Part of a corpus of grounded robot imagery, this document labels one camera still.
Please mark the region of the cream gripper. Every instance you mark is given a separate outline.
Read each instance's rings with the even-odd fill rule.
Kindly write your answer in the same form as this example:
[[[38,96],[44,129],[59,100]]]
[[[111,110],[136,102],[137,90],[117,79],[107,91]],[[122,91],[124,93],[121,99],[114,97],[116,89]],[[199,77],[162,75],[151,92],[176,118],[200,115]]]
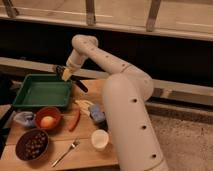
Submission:
[[[68,60],[62,74],[62,80],[68,81],[70,77],[72,76],[72,74],[76,72],[79,68],[80,66],[78,64],[72,62],[71,60]]]

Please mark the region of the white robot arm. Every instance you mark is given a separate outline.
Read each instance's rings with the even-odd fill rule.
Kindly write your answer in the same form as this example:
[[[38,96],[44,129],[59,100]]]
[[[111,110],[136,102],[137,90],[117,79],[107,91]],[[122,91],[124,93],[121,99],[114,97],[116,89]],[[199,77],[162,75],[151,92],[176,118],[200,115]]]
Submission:
[[[145,102],[152,96],[152,78],[98,47],[94,36],[76,35],[66,72],[74,74],[91,59],[109,74],[102,91],[106,119],[122,171],[169,171]]]

